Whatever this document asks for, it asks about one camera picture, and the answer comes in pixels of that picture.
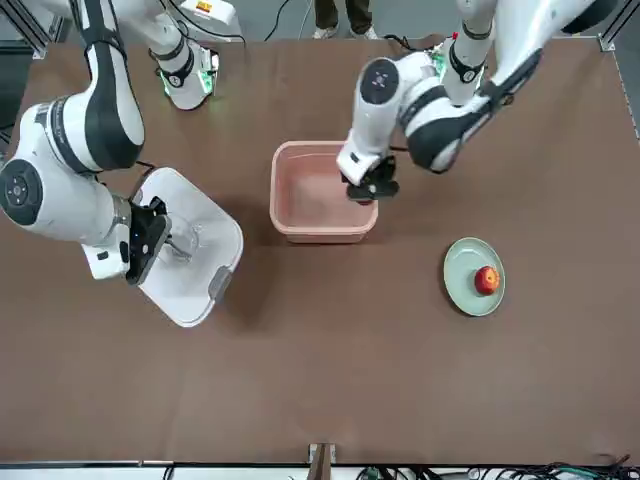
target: green plate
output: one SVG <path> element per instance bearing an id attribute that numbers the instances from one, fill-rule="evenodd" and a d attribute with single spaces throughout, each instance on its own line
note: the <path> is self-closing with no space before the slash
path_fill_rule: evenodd
<path id="1" fill-rule="evenodd" d="M 474 277 L 484 267 L 495 268 L 500 274 L 500 286 L 493 295 L 481 295 Z M 506 277 L 500 257 L 488 243 L 478 238 L 461 238 L 451 245 L 444 259 L 444 284 L 460 310 L 474 317 L 489 315 L 504 297 Z"/>

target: pink bin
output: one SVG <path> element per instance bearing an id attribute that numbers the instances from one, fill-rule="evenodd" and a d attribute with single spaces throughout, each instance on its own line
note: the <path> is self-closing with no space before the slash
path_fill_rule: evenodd
<path id="1" fill-rule="evenodd" d="M 269 213 L 294 243 L 356 243 L 378 219 L 378 202 L 347 198 L 336 157 L 344 142 L 287 142 L 271 164 Z"/>

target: apple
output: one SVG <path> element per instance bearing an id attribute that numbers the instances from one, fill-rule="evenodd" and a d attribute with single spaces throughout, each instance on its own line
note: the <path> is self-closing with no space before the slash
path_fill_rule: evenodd
<path id="1" fill-rule="evenodd" d="M 500 286 L 500 274 L 493 267 L 482 267 L 476 272 L 474 279 L 476 290 L 482 295 L 491 295 Z"/>

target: person's foot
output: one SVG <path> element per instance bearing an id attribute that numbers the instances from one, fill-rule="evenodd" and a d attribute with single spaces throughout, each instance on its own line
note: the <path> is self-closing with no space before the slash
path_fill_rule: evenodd
<path id="1" fill-rule="evenodd" d="M 351 36 L 353 36 L 354 38 L 364 38 L 365 40 L 380 40 L 380 37 L 373 29 L 373 26 L 369 27 L 369 30 L 364 33 L 356 33 L 352 29 L 349 29 L 349 31 L 351 32 Z"/>
<path id="2" fill-rule="evenodd" d="M 312 38 L 314 40 L 327 40 L 329 38 L 335 37 L 336 33 L 338 33 L 339 26 L 340 26 L 340 23 L 338 23 L 335 27 L 329 27 L 329 28 L 316 27 L 316 31 L 313 32 Z"/>

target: brown table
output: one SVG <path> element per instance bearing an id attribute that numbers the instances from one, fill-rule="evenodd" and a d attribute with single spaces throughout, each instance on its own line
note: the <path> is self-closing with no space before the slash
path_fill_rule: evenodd
<path id="1" fill-rule="evenodd" d="M 223 304 L 181 329 L 78 245 L 0 220 L 0 460 L 640 460 L 638 145 L 613 56 L 555 41 L 447 175 L 400 162 L 357 246 L 291 246 L 268 215 L 273 152 L 343 139 L 385 42 L 220 47 L 218 96 L 179 112 L 130 49 L 141 159 L 231 212 L 245 254 Z M 84 88 L 81 50 L 35 62 L 23 109 Z M 130 186 L 138 172 L 105 176 Z M 440 286 L 446 248 L 489 241 L 507 295 L 472 319 Z"/>

